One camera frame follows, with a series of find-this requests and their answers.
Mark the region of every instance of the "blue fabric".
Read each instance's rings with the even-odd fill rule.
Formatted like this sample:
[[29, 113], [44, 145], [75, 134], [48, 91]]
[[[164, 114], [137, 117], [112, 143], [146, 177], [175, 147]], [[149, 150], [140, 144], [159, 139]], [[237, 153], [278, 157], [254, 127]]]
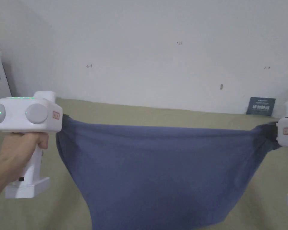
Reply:
[[178, 230], [224, 220], [279, 147], [275, 128], [95, 125], [64, 116], [56, 140], [94, 230]]

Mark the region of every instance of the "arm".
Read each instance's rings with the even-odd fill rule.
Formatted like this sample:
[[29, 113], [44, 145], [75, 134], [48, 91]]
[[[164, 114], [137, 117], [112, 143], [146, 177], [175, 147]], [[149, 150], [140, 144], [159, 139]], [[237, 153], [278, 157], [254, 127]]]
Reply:
[[4, 138], [0, 151], [0, 193], [21, 175], [37, 144], [41, 149], [48, 148], [47, 133], [12, 133]]

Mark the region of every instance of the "fingers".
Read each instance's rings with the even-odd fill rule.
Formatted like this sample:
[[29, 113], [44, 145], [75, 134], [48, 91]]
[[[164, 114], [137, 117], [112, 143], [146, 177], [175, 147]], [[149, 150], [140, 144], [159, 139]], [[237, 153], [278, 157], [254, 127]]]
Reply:
[[38, 146], [41, 149], [47, 149], [48, 148], [48, 140], [49, 140], [48, 133], [39, 132]]
[[26, 133], [22, 138], [27, 141], [29, 145], [33, 144], [34, 147], [38, 144], [41, 149], [48, 148], [49, 136], [45, 132], [29, 132]]

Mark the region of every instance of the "gripper handle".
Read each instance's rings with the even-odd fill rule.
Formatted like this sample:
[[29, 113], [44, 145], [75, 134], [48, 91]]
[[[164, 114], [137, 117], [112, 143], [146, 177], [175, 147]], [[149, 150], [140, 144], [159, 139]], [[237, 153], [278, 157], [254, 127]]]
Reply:
[[30, 161], [27, 163], [26, 167], [23, 170], [23, 174], [19, 177], [18, 181], [13, 182], [14, 185], [30, 185], [40, 180], [40, 165], [42, 161], [42, 155], [43, 151], [37, 145], [33, 152], [33, 155], [31, 156]]
[[23, 174], [5, 188], [6, 198], [32, 198], [49, 188], [49, 177], [40, 178], [42, 155], [43, 151], [37, 145]]

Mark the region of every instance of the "white wall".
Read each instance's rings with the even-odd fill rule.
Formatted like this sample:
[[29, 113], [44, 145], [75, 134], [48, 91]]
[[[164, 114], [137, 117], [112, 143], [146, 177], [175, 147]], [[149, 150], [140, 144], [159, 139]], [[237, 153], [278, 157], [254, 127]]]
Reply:
[[14, 95], [238, 114], [270, 97], [276, 117], [288, 100], [288, 0], [0, 0], [0, 50]]

